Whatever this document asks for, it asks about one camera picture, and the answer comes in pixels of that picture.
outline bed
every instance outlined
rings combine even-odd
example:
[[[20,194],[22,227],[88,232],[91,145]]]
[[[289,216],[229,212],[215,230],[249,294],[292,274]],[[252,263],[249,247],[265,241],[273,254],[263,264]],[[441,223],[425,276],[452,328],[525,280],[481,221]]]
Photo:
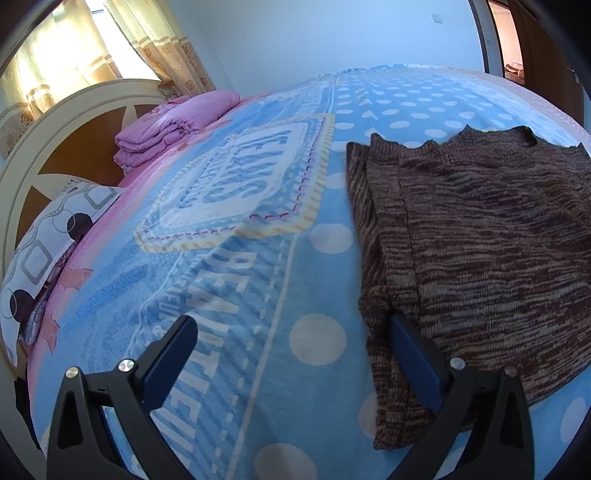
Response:
[[[48,166],[52,152],[91,118],[119,112],[130,121],[138,105],[159,103],[153,87],[137,94],[130,84],[101,106],[67,100],[50,111],[57,117],[64,110],[67,127],[51,123],[51,140],[33,143],[39,122],[21,140],[0,177],[0,203],[11,205],[0,225],[8,231],[0,239],[0,276],[27,223],[69,178],[116,185],[122,177],[107,153],[81,172],[80,162]],[[377,132],[413,148],[445,141],[465,125],[523,124],[553,143],[582,142],[591,151],[578,124],[507,80],[390,65],[327,74],[253,99],[207,138],[159,157],[64,269],[90,275],[78,288],[56,288],[48,302],[27,359],[41,447],[68,367],[92,373],[137,358],[187,313],[199,340],[152,418],[195,478],[386,478],[407,449],[372,448],[376,399],[356,305],[360,255],[345,145]],[[552,469],[581,425],[589,384],[588,368],[531,407],[536,478]],[[145,478],[113,412],[106,415],[128,468]],[[453,470],[467,437],[458,436],[438,476]]]

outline doorway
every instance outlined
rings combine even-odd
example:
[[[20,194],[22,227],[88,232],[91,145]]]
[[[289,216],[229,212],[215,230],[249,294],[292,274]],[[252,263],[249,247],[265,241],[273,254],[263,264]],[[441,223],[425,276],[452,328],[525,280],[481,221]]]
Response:
[[[513,16],[508,5],[493,0],[488,1],[491,6],[492,17],[501,43],[503,55],[503,70],[507,80],[525,86],[525,72],[521,56],[521,46]]]

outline polka dot pattern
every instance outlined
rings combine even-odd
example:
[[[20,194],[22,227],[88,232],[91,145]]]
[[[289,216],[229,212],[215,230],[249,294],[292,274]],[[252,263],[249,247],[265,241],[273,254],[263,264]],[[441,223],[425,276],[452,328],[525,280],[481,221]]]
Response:
[[[447,136],[447,133],[440,128],[428,128],[425,130],[425,135],[432,138],[444,138]]]
[[[310,313],[299,319],[290,332],[290,348],[297,359],[314,367],[336,362],[347,346],[347,335],[328,315]]]
[[[369,137],[379,134],[405,148],[420,148],[428,140],[446,141],[467,124],[488,131],[530,125],[537,135],[553,142],[564,143],[569,138],[548,117],[535,113],[525,102],[516,102],[513,95],[504,98],[502,86],[490,87],[476,74],[424,66],[380,67],[351,70],[335,79],[323,76],[309,88],[299,86],[295,92],[288,88],[271,99],[253,102],[262,102],[261,115],[268,114],[273,121],[327,115],[326,121],[334,129],[329,137],[326,174],[320,182],[320,207],[313,223],[297,237],[276,235],[261,242],[257,262],[264,261],[268,267],[264,274],[251,276],[248,287],[248,291],[251,287],[260,289],[260,305],[255,308],[255,302],[249,301],[246,320],[236,316],[237,322],[243,323],[232,328],[231,344],[221,349],[211,347],[224,355],[230,346],[233,358],[231,364],[227,358],[224,364],[220,362],[215,377],[217,386],[222,387],[216,398],[224,410],[215,412],[219,422],[210,425],[207,446],[199,445],[202,455],[198,457],[202,459],[186,454],[196,478],[229,475],[233,442],[244,424],[249,398],[253,398],[253,380],[266,346],[270,346],[264,350],[267,363],[255,391],[255,409],[235,465],[235,480],[340,478],[339,455],[355,460],[345,476],[364,478],[368,472],[377,472],[384,478],[381,472],[391,472],[402,458],[401,450],[372,449],[376,398],[360,341],[366,332],[355,307],[360,252],[346,187],[345,151],[349,141],[369,144]],[[283,187],[279,187],[278,196],[287,200],[292,190],[283,191]],[[306,188],[311,187],[316,185],[310,182]],[[269,206],[266,201],[260,204],[261,209]],[[284,278],[286,265],[290,265],[288,280]],[[226,287],[235,290],[234,285]],[[232,295],[231,301],[238,302],[240,297]],[[246,304],[240,307],[246,311]],[[268,332],[273,326],[274,337],[269,343]],[[342,372],[346,373],[344,383]],[[223,384],[226,376],[227,388]],[[591,373],[531,408],[536,473],[540,478],[576,434],[591,404],[590,384]],[[206,395],[203,401],[214,401],[214,397]],[[342,402],[339,408],[334,408],[334,398]],[[183,406],[174,414],[187,420],[189,411]],[[313,427],[294,428],[298,422]],[[175,424],[168,422],[167,426],[177,431]],[[184,435],[186,432],[178,433],[197,445],[197,440]],[[438,477],[453,470],[467,437],[468,432],[458,435]],[[332,451],[326,448],[327,439],[341,443]]]
[[[390,124],[390,128],[406,128],[410,126],[410,122],[406,120],[400,120],[398,122],[394,122]]]

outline door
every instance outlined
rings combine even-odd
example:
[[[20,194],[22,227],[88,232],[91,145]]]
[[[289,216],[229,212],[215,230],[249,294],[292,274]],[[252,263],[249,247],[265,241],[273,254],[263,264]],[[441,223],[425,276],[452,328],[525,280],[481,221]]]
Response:
[[[492,18],[488,0],[469,0],[476,29],[480,37],[484,71],[498,77],[504,76],[504,64],[499,45],[499,35]]]
[[[543,27],[515,0],[509,8],[517,29],[525,87],[583,125],[583,88],[574,70]]]

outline pillow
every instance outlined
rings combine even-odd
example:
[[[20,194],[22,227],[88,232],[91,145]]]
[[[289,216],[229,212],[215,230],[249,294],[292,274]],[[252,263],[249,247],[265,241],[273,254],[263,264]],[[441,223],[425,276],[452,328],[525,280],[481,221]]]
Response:
[[[43,209],[18,244],[0,290],[0,326],[13,365],[18,362],[21,324],[32,314],[38,318],[39,311],[35,313],[34,309],[48,298],[50,286],[46,283],[59,276],[54,267],[61,264],[63,268],[67,260],[64,255],[69,257],[72,246],[122,192],[115,187],[76,181]]]
[[[42,286],[41,291],[35,298],[31,314],[26,322],[21,322],[21,328],[19,331],[19,338],[25,343],[25,345],[32,345],[37,340],[39,330],[41,330],[41,321],[43,320],[43,314],[47,307],[47,301],[51,296],[53,289],[57,285],[57,281],[60,278],[60,273],[66,266],[66,262],[72,255],[74,249],[78,246],[78,242],[74,242],[70,245],[70,248],[66,250],[57,263],[51,269],[51,273],[47,277],[45,284]]]

